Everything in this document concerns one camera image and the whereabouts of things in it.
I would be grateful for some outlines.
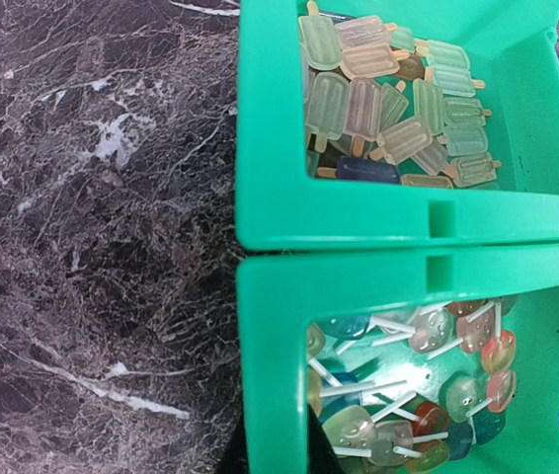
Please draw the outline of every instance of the lollipop-shaped candy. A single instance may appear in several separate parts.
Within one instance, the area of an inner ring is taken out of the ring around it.
[[[460,346],[467,354],[477,354],[491,340],[495,329],[494,303],[489,309],[481,313],[485,305],[477,310],[473,315],[457,320],[457,338],[441,348],[432,351],[429,359],[436,358],[448,351]]]
[[[511,367],[517,355],[517,336],[502,330],[502,303],[497,303],[495,334],[481,351],[481,365],[486,373],[495,375]]]
[[[492,413],[502,413],[511,404],[517,391],[517,375],[511,370],[505,370],[493,375],[486,388],[486,400],[466,412],[466,418],[479,413],[484,408]]]
[[[445,309],[419,314],[413,321],[416,333],[409,340],[409,346],[418,354],[441,348],[450,339],[454,321]]]

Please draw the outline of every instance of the plastic container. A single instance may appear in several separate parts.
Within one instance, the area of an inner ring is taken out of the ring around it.
[[[306,473],[309,324],[515,293],[504,327],[519,340],[519,388],[507,427],[436,472],[559,473],[559,245],[253,258],[237,287],[251,474]]]
[[[246,248],[559,241],[559,0],[319,1],[322,11],[380,15],[466,49],[488,85],[477,97],[493,112],[486,131],[503,163],[501,192],[309,178],[297,25],[305,3],[241,2],[236,231]]]

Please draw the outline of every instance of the popsicle-shaped candy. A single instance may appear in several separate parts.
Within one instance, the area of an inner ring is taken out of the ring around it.
[[[433,135],[444,130],[444,97],[441,88],[422,79],[414,81],[414,108],[416,116],[429,123]]]
[[[453,182],[446,176],[402,175],[400,183],[402,186],[413,186],[414,188],[453,189]]]
[[[343,49],[375,42],[390,43],[391,34],[397,29],[395,25],[384,25],[375,15],[338,23],[335,28]]]
[[[492,413],[505,412],[515,398],[516,391],[517,375],[513,371],[504,370],[493,375],[486,388],[486,400],[468,410],[466,417],[470,418],[486,407]]]
[[[488,151],[488,136],[482,126],[446,126],[438,142],[446,145],[450,156],[478,155]]]
[[[398,72],[392,74],[392,76],[411,82],[416,79],[425,78],[425,63],[422,62],[422,58],[420,56],[412,54],[409,58],[398,61],[398,64],[400,64],[400,69]]]
[[[485,110],[479,99],[465,97],[445,97],[444,112],[447,125],[484,126],[486,117],[492,116],[492,112]]]
[[[365,141],[374,141],[380,132],[382,99],[380,86],[371,79],[358,77],[350,83],[348,113],[344,134],[354,138],[352,156],[362,155]]]
[[[342,156],[337,165],[337,178],[344,181],[400,184],[400,173],[394,165],[361,158]]]
[[[470,71],[456,67],[428,67],[425,71],[425,80],[440,86],[448,96],[475,97],[477,89],[486,89],[484,81],[473,80]]]
[[[408,59],[409,51],[392,51],[386,42],[344,49],[341,70],[350,79],[380,77],[400,69],[398,61]]]
[[[427,59],[430,66],[447,66],[470,70],[470,59],[461,46],[441,41],[416,39],[418,55]]]
[[[319,15],[317,3],[308,2],[308,16],[299,17],[299,30],[306,47],[308,64],[320,71],[331,71],[341,64],[342,55],[332,19]]]
[[[346,122],[350,83],[339,74],[322,72],[317,75],[308,101],[306,127],[315,133],[315,150],[326,151],[328,139],[341,138]]]
[[[481,155],[460,156],[442,169],[459,188],[469,188],[497,179],[497,168],[501,161],[494,161],[490,153]]]
[[[434,140],[431,145],[420,150],[411,159],[429,176],[437,176],[448,162],[448,153],[443,146]]]
[[[399,165],[433,142],[433,134],[422,117],[408,118],[378,133],[378,148],[369,153],[377,161],[384,158],[387,163]]]
[[[413,53],[416,50],[413,32],[408,28],[398,27],[391,36],[391,46]]]
[[[384,84],[381,88],[382,112],[380,116],[380,130],[385,131],[395,125],[404,116],[409,107],[409,99],[403,96],[407,85],[400,81],[396,87]]]

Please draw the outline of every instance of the pale green popsicle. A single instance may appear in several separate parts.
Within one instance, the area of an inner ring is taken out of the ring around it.
[[[341,138],[346,122],[350,83],[332,72],[317,75],[310,91],[306,127],[317,135],[315,150],[326,151],[328,139]]]
[[[299,28],[308,64],[320,71],[330,71],[341,64],[341,47],[332,19],[318,15],[299,17]]]
[[[414,108],[416,116],[424,117],[434,135],[444,130],[444,96],[441,88],[431,82],[414,81]]]
[[[478,125],[486,124],[490,111],[484,110],[479,99],[464,97],[445,97],[444,111],[447,125]]]
[[[444,136],[438,142],[446,145],[450,156],[477,155],[488,151],[488,136],[481,126],[446,126]]]
[[[402,93],[391,84],[384,84],[380,88],[380,91],[382,94],[380,131],[385,131],[390,126],[398,123],[402,116],[404,116],[409,107],[409,99],[403,96]]]
[[[448,162],[448,152],[435,140],[427,148],[411,157],[429,176],[437,176]]]
[[[495,181],[500,167],[501,162],[493,161],[490,153],[481,153],[455,158],[450,162],[447,174],[453,175],[451,177],[459,188],[469,188]]]
[[[414,41],[413,32],[408,28],[398,27],[398,30],[391,36],[391,46],[414,52],[416,50],[416,42]]]
[[[457,67],[470,70],[470,59],[461,46],[441,41],[416,40],[418,53],[427,58],[430,66]]]
[[[449,96],[475,97],[476,89],[485,89],[484,81],[475,81],[470,71],[456,67],[431,66],[427,68],[425,78],[442,88]]]

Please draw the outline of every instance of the marble countertop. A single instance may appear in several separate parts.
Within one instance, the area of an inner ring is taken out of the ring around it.
[[[0,1],[0,474],[212,472],[241,404],[237,9]]]

